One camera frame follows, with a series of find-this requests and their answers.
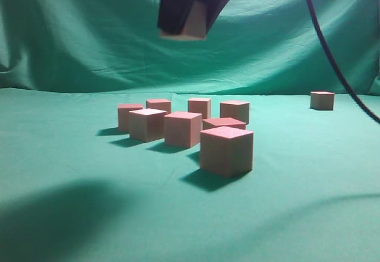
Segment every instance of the table surface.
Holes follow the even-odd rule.
[[[191,97],[0,89],[0,261],[380,261],[380,126],[348,95],[199,95],[251,103],[254,170],[231,180],[199,144],[118,133],[121,103]]]

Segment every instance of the green backdrop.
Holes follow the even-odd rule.
[[[380,94],[379,1],[314,0],[358,93]],[[158,37],[159,0],[0,0],[0,87],[214,94],[344,92],[305,0],[231,0],[205,42]]]

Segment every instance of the green cloth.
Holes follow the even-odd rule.
[[[213,117],[251,103],[254,170],[231,181],[199,144],[115,129],[120,103],[191,96],[0,89],[0,261],[379,261],[380,129],[348,95],[212,95]]]
[[[379,0],[314,0],[343,73],[368,94]],[[344,92],[305,0],[231,0],[206,42],[159,38],[159,0],[0,0],[0,87],[68,93]],[[380,94],[379,85],[371,93]]]

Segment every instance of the wooden block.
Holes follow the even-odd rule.
[[[147,100],[147,109],[160,109],[170,114],[172,113],[172,102],[167,99]]]
[[[164,137],[164,116],[166,111],[141,109],[129,112],[129,136],[149,142]]]
[[[192,97],[188,100],[188,112],[201,113],[202,118],[211,117],[211,99]]]
[[[203,120],[203,130],[209,130],[215,127],[235,127],[245,130],[245,122],[238,121],[234,118],[210,118]]]
[[[202,114],[174,112],[165,116],[165,143],[179,147],[193,147],[200,141]]]
[[[118,106],[118,129],[119,131],[129,131],[129,112],[143,109],[140,103],[123,103]]]
[[[249,102],[228,100],[220,103],[220,117],[234,118],[249,124]]]
[[[253,170],[254,132],[233,127],[201,131],[199,166],[231,178]]]
[[[171,40],[205,40],[207,35],[207,9],[204,3],[195,1],[180,34],[172,35],[160,30],[160,37]]]
[[[312,91],[310,98],[311,109],[319,111],[332,111],[334,109],[334,93],[328,91]]]

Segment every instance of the black cord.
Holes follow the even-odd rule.
[[[376,121],[377,123],[380,124],[380,118],[378,118],[360,99],[359,97],[357,96],[357,94],[354,92],[354,90],[352,89],[352,87],[350,86],[350,84],[347,82],[347,80],[344,78],[342,72],[340,71],[339,69],[339,66],[337,64],[337,62],[335,61],[334,57],[333,57],[333,54],[331,53],[330,51],[330,48],[328,47],[327,45],[327,42],[325,40],[325,37],[321,31],[321,28],[319,26],[319,23],[318,23],[318,19],[316,17],[316,12],[315,12],[315,9],[314,9],[314,6],[313,6],[313,2],[312,0],[306,0],[306,2],[308,3],[308,8],[309,8],[309,11],[310,11],[310,15],[311,15],[311,19],[313,21],[313,24],[314,24],[314,27],[315,27],[315,31],[319,37],[319,41],[321,42],[321,45],[323,47],[323,50],[325,51],[326,53],[326,56],[328,58],[328,60],[330,61],[330,64],[332,66],[332,68],[334,69],[335,73],[337,74],[337,77],[339,78],[340,82],[342,83],[342,85],[344,86],[344,88],[346,89],[346,91],[348,92],[348,94],[350,94],[350,96],[353,98],[353,100],[363,109],[363,111],[368,115],[370,116],[374,121]]]

